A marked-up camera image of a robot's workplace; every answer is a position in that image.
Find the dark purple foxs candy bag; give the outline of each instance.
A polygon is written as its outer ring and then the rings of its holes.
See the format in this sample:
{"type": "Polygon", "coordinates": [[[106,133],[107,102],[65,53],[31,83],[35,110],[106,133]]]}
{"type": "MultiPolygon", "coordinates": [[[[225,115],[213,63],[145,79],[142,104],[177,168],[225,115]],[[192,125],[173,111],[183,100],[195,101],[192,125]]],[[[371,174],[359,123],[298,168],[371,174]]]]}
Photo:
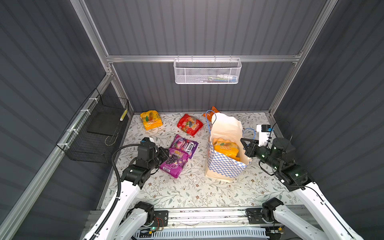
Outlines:
{"type": "Polygon", "coordinates": [[[175,140],[173,140],[173,143],[170,147],[179,149],[181,151],[188,153],[188,157],[189,159],[191,159],[193,156],[193,153],[195,153],[197,149],[198,144],[199,144],[198,142],[183,138],[177,134],[175,137],[175,140]]]}
{"type": "Polygon", "coordinates": [[[188,154],[178,149],[169,149],[169,158],[160,165],[160,169],[177,178],[188,162],[188,154]]]}

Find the red candy bag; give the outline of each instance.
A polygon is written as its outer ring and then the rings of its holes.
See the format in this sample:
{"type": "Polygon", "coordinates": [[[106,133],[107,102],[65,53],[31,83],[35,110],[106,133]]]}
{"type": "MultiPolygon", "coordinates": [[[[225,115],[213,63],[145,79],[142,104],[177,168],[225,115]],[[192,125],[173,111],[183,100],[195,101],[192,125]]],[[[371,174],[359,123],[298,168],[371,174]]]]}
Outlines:
{"type": "Polygon", "coordinates": [[[203,123],[194,118],[185,114],[177,124],[177,127],[180,128],[183,132],[188,133],[191,136],[194,136],[200,128],[203,127],[203,123]]]}

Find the floral pattern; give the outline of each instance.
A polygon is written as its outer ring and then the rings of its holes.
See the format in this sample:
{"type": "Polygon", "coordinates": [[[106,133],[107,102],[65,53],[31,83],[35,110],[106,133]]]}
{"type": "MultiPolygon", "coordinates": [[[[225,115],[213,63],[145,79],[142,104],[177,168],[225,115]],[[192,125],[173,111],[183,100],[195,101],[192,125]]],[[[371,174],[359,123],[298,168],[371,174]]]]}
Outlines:
{"type": "MultiPolygon", "coordinates": [[[[226,113],[241,121],[243,128],[256,129],[257,124],[269,124],[265,113],[226,113]]],[[[201,114],[190,114],[204,123],[204,127],[194,136],[182,132],[177,123],[183,114],[161,114],[163,126],[146,131],[139,115],[134,115],[129,126],[124,145],[138,143],[142,138],[153,137],[158,146],[169,147],[176,134],[199,143],[192,159],[189,159],[177,179],[158,170],[152,175],[137,195],[132,206],[139,201],[155,205],[155,208],[183,207],[235,207],[261,206],[266,200],[277,197],[287,205],[302,204],[274,176],[263,172],[258,161],[253,161],[233,182],[222,182],[205,177],[207,161],[207,141],[209,138],[205,118],[201,114]]],[[[244,137],[252,138],[253,131],[247,130],[244,137]]],[[[121,151],[117,168],[119,173],[137,156],[137,147],[121,151]]],[[[271,168],[262,165],[267,171],[271,168]]],[[[113,175],[101,209],[105,209],[117,189],[116,176],[113,175]]]]}

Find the gray wall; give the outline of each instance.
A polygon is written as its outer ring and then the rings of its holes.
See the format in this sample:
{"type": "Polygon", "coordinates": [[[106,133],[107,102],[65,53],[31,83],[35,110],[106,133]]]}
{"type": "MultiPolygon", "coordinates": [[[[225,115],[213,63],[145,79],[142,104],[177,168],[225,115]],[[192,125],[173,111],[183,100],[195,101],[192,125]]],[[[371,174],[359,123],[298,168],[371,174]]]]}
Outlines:
{"type": "MultiPolygon", "coordinates": [[[[0,42],[2,222],[105,72],[69,1],[0,1],[0,42]]],[[[76,238],[109,168],[64,159],[14,239],[76,238]]]]}
{"type": "Polygon", "coordinates": [[[384,234],[383,13],[384,1],[339,1],[275,114],[293,126],[299,164],[365,239],[384,234]]]}
{"type": "Polygon", "coordinates": [[[136,112],[268,110],[292,63],[243,63],[238,84],[176,84],[172,63],[114,63],[136,112]]]}
{"type": "MultiPolygon", "coordinates": [[[[86,0],[110,55],[297,54],[324,2],[86,0]]],[[[239,83],[220,86],[177,85],[169,63],[115,66],[135,112],[173,112],[268,110],[291,64],[243,63],[239,83]]]]}

